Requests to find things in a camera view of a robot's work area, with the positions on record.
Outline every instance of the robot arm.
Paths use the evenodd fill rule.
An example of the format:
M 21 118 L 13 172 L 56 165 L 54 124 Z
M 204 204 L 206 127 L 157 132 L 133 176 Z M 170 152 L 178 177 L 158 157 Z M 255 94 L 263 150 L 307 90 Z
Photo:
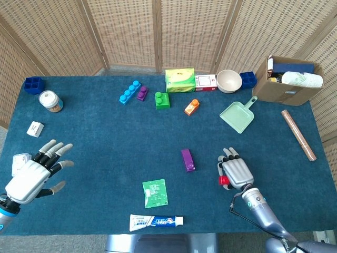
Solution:
M 20 212 L 20 205 L 28 204 L 35 198 L 53 195 L 65 186 L 65 181 L 62 181 L 50 189 L 42 189 L 56 172 L 74 165 L 72 161 L 61 161 L 54 165 L 73 146 L 68 144 L 63 147 L 63 143 L 55 143 L 56 140 L 51 140 L 45 144 L 5 187 L 7 193 L 0 198 L 0 234 Z
M 320 242 L 300 242 L 296 240 L 289 232 L 285 230 L 274 212 L 269 207 L 265 198 L 259 189 L 253 187 L 254 178 L 247 167 L 246 163 L 240 158 L 239 154 L 233 149 L 223 149 L 226 156 L 218 157 L 217 168 L 219 175 L 223 176 L 223 172 L 228 178 L 228 184 L 224 185 L 226 190 L 236 188 L 240 193 L 234 195 L 230 205 L 230 212 L 254 224 L 263 231 L 271 234 L 274 238 L 270 238 L 266 242 L 267 253 L 288 253 L 288 252 L 307 252 L 307 253 L 333 253 L 337 252 L 334 245 L 322 244 Z M 234 211 L 234 202 L 237 197 L 241 196 L 249 209 L 253 212 L 254 217 L 259 224 L 255 224 L 248 218 L 243 217 Z

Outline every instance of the white bowl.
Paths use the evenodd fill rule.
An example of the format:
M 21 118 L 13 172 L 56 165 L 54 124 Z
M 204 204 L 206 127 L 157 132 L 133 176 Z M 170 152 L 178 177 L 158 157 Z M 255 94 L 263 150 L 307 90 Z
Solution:
M 224 93 L 233 93 L 240 89 L 242 79 L 233 70 L 222 70 L 217 74 L 216 85 Z

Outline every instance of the small white box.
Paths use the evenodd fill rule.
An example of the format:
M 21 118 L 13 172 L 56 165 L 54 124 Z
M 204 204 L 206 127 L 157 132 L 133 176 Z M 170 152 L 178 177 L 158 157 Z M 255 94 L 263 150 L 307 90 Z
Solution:
M 12 177 L 15 176 L 30 159 L 32 155 L 28 153 L 16 154 L 13 156 Z
M 27 131 L 27 134 L 29 134 L 30 136 L 34 136 L 34 137 L 39 137 L 42 129 L 43 129 L 43 125 L 41 123 L 33 121 Z
M 196 75 L 195 91 L 214 91 L 217 89 L 215 75 Z

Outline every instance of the green packet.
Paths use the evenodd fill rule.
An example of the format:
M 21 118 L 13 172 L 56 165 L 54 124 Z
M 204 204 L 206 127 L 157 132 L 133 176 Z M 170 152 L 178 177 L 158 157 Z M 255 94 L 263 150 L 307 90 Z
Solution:
M 195 91 L 194 69 L 165 70 L 166 92 Z
M 143 182 L 145 208 L 168 205 L 165 179 Z

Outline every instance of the blue carpet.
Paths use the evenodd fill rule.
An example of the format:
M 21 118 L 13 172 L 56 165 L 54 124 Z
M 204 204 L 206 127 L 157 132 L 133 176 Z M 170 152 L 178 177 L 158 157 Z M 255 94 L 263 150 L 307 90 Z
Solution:
M 34 200 L 7 235 L 128 233 L 130 214 L 184 216 L 176 228 L 146 228 L 139 233 L 250 232 L 251 224 L 229 214 L 236 191 L 218 185 L 217 157 L 234 147 L 244 158 L 279 220 L 289 231 L 337 227 L 337 193 L 315 120 L 306 103 L 285 106 L 257 101 L 254 121 L 238 134 L 219 117 L 232 102 L 246 103 L 251 90 L 170 94 L 171 108 L 156 110 L 154 93 L 164 91 L 164 76 L 44 77 L 46 89 L 64 101 L 50 113 L 21 90 L 0 159 L 0 188 L 11 179 L 14 154 L 36 151 L 50 139 L 73 143 L 63 160 L 73 160 L 47 183 L 66 180 L 58 194 Z M 126 105 L 120 95 L 138 79 L 150 88 L 145 102 Z M 188 117 L 184 108 L 201 105 Z M 288 109 L 317 156 L 310 162 L 285 123 Z M 26 131 L 44 123 L 39 138 Z M 186 173 L 181 150 L 189 148 L 196 171 Z M 165 179 L 168 205 L 144 208 L 142 182 Z M 236 209 L 252 219 L 243 201 Z

